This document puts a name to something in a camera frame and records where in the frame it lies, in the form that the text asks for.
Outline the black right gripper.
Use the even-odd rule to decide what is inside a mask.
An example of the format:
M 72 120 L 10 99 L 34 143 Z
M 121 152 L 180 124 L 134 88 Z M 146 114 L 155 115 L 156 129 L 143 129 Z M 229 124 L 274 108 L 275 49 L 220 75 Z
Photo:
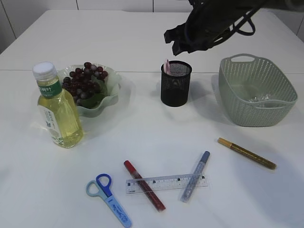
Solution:
M 206 51 L 235 33 L 254 35 L 251 17 L 263 6 L 262 0 L 190 0 L 193 10 L 185 23 L 164 33 L 177 56 L 183 52 Z

